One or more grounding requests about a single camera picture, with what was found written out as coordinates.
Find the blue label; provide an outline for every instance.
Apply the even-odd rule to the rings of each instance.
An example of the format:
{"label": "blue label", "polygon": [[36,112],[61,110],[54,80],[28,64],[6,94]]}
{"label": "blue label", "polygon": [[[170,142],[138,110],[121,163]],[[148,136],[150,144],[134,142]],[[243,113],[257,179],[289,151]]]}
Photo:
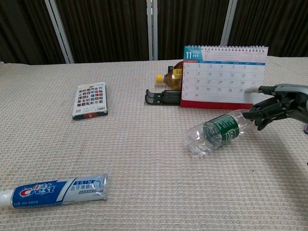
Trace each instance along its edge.
{"label": "blue label", "polygon": [[184,48],[184,60],[197,60],[202,61],[202,51],[200,47],[195,46],[190,49],[190,47],[185,46]]}
{"label": "blue label", "polygon": [[57,201],[67,181],[46,181],[17,187],[13,193],[13,207],[30,207],[40,205],[57,205]]}
{"label": "blue label", "polygon": [[208,60],[203,58],[202,49],[200,46],[185,46],[184,48],[184,60],[197,61],[202,64],[238,64],[238,65],[265,65],[265,63],[256,62],[239,62],[239,61],[228,61],[228,60]]}

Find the toothpaste tube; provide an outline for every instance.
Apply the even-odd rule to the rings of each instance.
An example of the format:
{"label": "toothpaste tube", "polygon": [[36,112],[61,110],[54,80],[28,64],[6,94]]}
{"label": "toothpaste tube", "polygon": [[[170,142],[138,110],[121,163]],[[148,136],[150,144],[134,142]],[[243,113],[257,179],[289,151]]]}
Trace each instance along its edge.
{"label": "toothpaste tube", "polygon": [[52,180],[0,192],[0,207],[29,208],[107,200],[108,175]]}

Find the clear plastic bottle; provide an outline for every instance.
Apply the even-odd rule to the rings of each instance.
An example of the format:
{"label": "clear plastic bottle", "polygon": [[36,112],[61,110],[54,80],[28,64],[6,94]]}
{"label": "clear plastic bottle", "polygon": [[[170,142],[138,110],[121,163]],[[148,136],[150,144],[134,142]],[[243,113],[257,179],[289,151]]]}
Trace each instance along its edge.
{"label": "clear plastic bottle", "polygon": [[184,142],[192,154],[205,155],[215,150],[253,126],[243,117],[247,110],[235,110],[199,124],[185,132]]}

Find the brown curtain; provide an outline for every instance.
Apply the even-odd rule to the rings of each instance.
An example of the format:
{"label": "brown curtain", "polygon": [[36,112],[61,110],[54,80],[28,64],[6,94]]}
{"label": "brown curtain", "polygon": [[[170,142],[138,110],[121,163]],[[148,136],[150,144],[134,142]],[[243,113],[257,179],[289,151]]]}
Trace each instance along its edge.
{"label": "brown curtain", "polygon": [[65,63],[44,0],[0,1],[0,61]]}
{"label": "brown curtain", "polygon": [[146,0],[57,0],[76,63],[149,60]]}
{"label": "brown curtain", "polygon": [[182,59],[185,45],[219,45],[229,0],[158,0],[158,58]]}
{"label": "brown curtain", "polygon": [[269,55],[308,56],[308,0],[238,0],[229,45],[265,45]]}

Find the robotic hand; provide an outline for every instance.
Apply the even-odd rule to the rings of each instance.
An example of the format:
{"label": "robotic hand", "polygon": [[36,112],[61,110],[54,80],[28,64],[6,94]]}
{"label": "robotic hand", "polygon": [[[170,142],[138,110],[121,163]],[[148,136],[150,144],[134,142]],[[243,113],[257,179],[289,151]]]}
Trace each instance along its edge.
{"label": "robotic hand", "polygon": [[248,88],[245,91],[252,92],[274,96],[254,104],[249,112],[243,113],[246,119],[255,121],[259,131],[273,120],[289,117],[308,124],[308,86],[278,84],[274,87]]}

